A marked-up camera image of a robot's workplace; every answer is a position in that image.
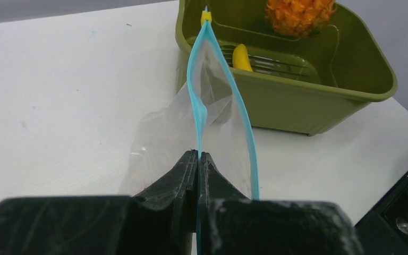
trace orange object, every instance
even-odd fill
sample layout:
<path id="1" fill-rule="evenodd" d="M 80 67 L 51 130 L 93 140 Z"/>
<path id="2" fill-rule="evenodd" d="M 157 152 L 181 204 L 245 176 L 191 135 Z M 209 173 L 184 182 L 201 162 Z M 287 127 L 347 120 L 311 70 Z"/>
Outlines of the orange object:
<path id="1" fill-rule="evenodd" d="M 266 19 L 285 36 L 308 38 L 329 24 L 335 0 L 268 0 Z"/>

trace black mechanical component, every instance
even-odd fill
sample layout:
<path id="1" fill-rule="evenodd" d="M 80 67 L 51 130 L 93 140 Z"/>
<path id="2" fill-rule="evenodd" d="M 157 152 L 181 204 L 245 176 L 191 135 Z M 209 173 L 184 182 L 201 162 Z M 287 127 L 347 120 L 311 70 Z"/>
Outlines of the black mechanical component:
<path id="1" fill-rule="evenodd" d="M 408 254 L 407 175 L 356 225 L 365 254 Z"/>
<path id="2" fill-rule="evenodd" d="M 251 201 L 196 151 L 134 197 L 0 203 L 0 254 L 186 255 L 196 231 L 202 255 L 363 254 L 336 205 Z"/>

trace yellow object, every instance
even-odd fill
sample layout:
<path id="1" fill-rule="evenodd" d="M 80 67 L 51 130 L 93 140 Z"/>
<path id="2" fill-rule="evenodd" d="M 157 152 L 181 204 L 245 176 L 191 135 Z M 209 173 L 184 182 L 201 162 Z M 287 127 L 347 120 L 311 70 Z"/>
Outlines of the yellow object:
<path id="1" fill-rule="evenodd" d="M 202 14 L 201 14 L 201 27 L 204 26 L 204 23 L 205 23 L 207 20 L 208 20 L 210 23 L 212 23 L 212 14 L 211 14 L 211 12 L 208 12 L 207 10 L 202 11 Z"/>
<path id="2" fill-rule="evenodd" d="M 268 0 L 267 22 L 285 36 L 307 38 L 329 24 L 335 0 Z"/>
<path id="3" fill-rule="evenodd" d="M 251 64 L 249 63 L 248 50 L 244 44 L 238 45 L 234 53 L 232 53 L 232 65 L 234 68 L 252 72 Z"/>

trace white table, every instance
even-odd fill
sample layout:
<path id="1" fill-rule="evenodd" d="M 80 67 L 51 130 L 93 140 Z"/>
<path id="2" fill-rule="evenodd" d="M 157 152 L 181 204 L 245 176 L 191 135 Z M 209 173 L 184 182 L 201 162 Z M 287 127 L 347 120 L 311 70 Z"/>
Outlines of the white table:
<path id="1" fill-rule="evenodd" d="M 117 192 L 138 120 L 175 95 L 177 10 L 0 23 L 0 200 Z M 394 99 L 315 137 L 254 136 L 261 198 L 333 201 L 354 223 L 408 170 L 408 112 Z"/>

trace yellow toy banana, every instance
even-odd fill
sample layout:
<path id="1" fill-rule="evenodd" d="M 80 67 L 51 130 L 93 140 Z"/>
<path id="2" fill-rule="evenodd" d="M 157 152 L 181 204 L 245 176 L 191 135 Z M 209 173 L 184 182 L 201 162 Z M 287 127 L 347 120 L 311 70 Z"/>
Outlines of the yellow toy banana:
<path id="1" fill-rule="evenodd" d="M 248 50 L 244 44 L 238 45 L 234 53 L 232 53 L 232 65 L 234 68 L 252 72 L 251 64 L 249 63 Z"/>

